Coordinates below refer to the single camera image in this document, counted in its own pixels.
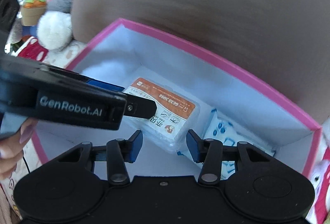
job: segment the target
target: orange label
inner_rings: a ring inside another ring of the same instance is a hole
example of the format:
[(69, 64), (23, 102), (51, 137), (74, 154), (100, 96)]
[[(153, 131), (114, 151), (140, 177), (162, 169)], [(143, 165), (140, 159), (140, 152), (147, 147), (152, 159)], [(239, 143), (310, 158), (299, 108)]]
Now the orange label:
[(131, 87), (137, 88), (156, 99), (163, 107), (183, 119), (188, 119), (195, 104), (190, 101), (150, 82), (143, 78), (138, 78)]

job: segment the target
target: toy flower pot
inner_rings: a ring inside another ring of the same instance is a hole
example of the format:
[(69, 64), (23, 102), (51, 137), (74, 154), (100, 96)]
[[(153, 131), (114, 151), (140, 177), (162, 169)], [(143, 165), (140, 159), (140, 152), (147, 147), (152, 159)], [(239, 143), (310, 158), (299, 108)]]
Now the toy flower pot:
[(21, 8), (22, 25), (36, 25), (40, 17), (45, 13), (47, 3), (45, 0), (27, 0)]

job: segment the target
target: white fluffy fur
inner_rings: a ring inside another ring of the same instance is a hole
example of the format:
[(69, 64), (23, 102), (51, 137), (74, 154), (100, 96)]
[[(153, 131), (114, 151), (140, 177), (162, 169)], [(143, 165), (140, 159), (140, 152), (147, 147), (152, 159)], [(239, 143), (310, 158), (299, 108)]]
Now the white fluffy fur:
[(46, 12), (39, 20), (37, 37), (40, 45), (48, 50), (58, 50), (72, 40), (71, 15)]
[(20, 19), (16, 18), (13, 27), (9, 33), (7, 43), (14, 44), (19, 42), (22, 39), (22, 31), (23, 28)]

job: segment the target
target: metal screw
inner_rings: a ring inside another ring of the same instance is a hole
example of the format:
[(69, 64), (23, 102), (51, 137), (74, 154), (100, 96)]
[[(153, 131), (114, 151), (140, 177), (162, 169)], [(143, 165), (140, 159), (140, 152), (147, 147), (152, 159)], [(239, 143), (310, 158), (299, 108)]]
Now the metal screw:
[(218, 180), (218, 177), (215, 174), (204, 174), (202, 175), (202, 180), (205, 182), (214, 182)]
[(110, 177), (110, 179), (113, 182), (120, 183), (120, 182), (124, 182), (127, 179), (127, 176), (123, 174), (114, 174)]

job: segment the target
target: circular pad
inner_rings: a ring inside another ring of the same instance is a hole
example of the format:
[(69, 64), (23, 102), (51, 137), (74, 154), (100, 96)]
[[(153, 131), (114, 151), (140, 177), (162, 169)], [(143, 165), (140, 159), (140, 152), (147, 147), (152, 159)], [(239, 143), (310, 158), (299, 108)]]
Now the circular pad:
[(46, 223), (79, 217), (90, 211), (102, 195), (102, 181), (97, 176), (65, 162), (35, 170), (22, 178), (14, 190), (22, 215)]
[(291, 191), (291, 184), (276, 176), (262, 176), (253, 183), (254, 189), (269, 198), (282, 198)]
[(225, 195), (253, 219), (290, 221), (308, 212), (315, 193), (309, 180), (293, 169), (259, 162), (229, 177)]

